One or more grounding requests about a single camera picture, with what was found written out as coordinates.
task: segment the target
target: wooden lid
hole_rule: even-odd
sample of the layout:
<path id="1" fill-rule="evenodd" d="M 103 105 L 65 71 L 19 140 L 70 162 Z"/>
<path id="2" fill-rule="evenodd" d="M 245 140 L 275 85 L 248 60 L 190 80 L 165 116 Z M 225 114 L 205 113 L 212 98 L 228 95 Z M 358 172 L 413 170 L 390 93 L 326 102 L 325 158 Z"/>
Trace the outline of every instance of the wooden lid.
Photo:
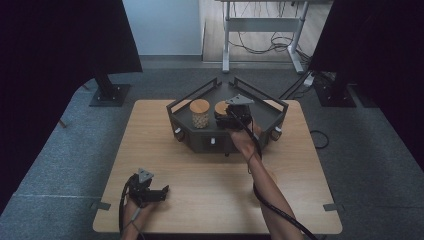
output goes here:
<path id="1" fill-rule="evenodd" d="M 209 110 L 209 103 L 204 99 L 196 99 L 190 103 L 190 110 L 194 113 L 205 113 Z"/>
<path id="2" fill-rule="evenodd" d="M 227 115 L 227 112 L 225 111 L 228 107 L 228 104 L 225 103 L 225 101 L 221 101 L 215 105 L 215 112 L 219 115 Z"/>

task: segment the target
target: bracelet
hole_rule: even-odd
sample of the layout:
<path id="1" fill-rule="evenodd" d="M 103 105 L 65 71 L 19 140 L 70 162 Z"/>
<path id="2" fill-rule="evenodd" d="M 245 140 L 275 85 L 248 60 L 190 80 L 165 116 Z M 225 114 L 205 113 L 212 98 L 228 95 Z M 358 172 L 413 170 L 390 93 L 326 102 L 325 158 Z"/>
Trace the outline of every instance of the bracelet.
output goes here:
<path id="1" fill-rule="evenodd" d="M 252 155 L 250 155 L 249 159 L 247 160 L 247 172 L 249 174 L 252 174 L 252 172 L 250 171 L 250 160 L 252 159 L 253 155 L 255 155 L 255 151 L 253 151 Z"/>

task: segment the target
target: hand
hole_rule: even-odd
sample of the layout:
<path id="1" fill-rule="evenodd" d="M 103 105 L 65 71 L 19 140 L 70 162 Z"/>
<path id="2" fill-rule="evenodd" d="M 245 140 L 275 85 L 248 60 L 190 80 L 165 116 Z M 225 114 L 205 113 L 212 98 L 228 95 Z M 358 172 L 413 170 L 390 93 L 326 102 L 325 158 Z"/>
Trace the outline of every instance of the hand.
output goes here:
<path id="1" fill-rule="evenodd" d="M 144 208 L 140 210 L 139 214 L 134 219 L 134 221 L 131 222 L 131 218 L 133 217 L 134 213 L 137 212 L 138 206 L 127 195 L 127 204 L 124 207 L 124 219 L 123 219 L 124 229 L 122 233 L 122 239 L 137 239 L 150 213 L 158 205 L 159 205 L 159 202 L 146 203 L 144 205 Z"/>
<path id="2" fill-rule="evenodd" d="M 248 128 L 250 130 L 252 130 L 252 125 L 253 125 L 253 133 L 255 133 L 259 137 L 262 133 L 261 127 L 256 124 L 254 119 L 253 119 L 253 124 L 248 125 Z M 231 139 L 233 140 L 233 143 L 236 146 L 236 148 L 243 155 L 244 159 L 248 161 L 250 156 L 252 156 L 252 154 L 255 152 L 255 144 L 253 143 L 249 134 L 247 134 L 245 130 L 241 130 L 241 131 L 228 130 L 228 132 L 230 133 Z"/>

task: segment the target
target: wooden floor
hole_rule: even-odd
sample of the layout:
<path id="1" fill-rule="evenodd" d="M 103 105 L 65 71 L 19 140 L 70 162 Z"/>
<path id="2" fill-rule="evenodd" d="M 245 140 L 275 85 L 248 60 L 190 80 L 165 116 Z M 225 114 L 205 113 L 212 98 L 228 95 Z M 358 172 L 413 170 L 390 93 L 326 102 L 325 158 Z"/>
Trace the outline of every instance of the wooden floor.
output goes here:
<path id="1" fill-rule="evenodd" d="M 299 40 L 300 49 L 308 56 L 312 56 L 321 35 L 324 23 L 330 11 L 332 1 L 314 2 L 309 4 L 309 10 Z M 220 62 L 222 61 L 222 49 L 224 46 L 224 23 L 223 15 L 225 5 L 218 1 L 203 1 L 202 8 L 206 18 L 206 28 L 203 45 L 203 61 Z M 300 16 L 303 9 L 303 3 L 300 2 L 291 6 L 291 2 L 239 2 L 231 3 L 231 17 L 295 17 Z M 271 38 L 274 33 L 247 32 L 230 33 L 230 41 L 234 44 L 244 45 L 254 50 L 267 50 L 271 46 Z M 293 33 L 276 33 L 274 37 L 292 38 Z M 277 39 L 275 43 L 289 44 L 289 39 Z M 283 51 L 271 50 L 264 54 L 249 53 L 242 47 L 235 47 L 230 44 L 230 62 L 249 62 L 249 61 L 271 61 L 271 62 L 290 62 L 290 57 L 284 49 Z"/>

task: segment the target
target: gray carpet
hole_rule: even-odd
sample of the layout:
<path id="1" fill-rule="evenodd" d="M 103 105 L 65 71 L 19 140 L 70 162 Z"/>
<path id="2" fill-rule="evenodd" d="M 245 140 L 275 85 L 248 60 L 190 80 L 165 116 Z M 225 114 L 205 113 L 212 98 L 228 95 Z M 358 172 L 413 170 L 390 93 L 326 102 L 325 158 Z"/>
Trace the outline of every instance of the gray carpet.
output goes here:
<path id="1" fill-rule="evenodd" d="M 145 68 L 111 76 L 132 85 L 120 108 L 88 107 L 97 85 L 87 82 L 89 90 L 77 90 L 63 114 L 67 127 L 55 128 L 4 210 L 0 239 L 119 239 L 93 231 L 91 206 L 101 199 L 134 102 L 181 98 L 214 77 L 234 76 L 276 98 L 299 77 L 293 69 Z M 382 112 L 354 99 L 358 107 L 346 109 L 321 107 L 314 90 L 298 99 L 310 130 L 330 138 L 317 152 L 343 232 L 326 239 L 423 239 L 424 174 Z M 324 142 L 319 135 L 314 141 Z"/>

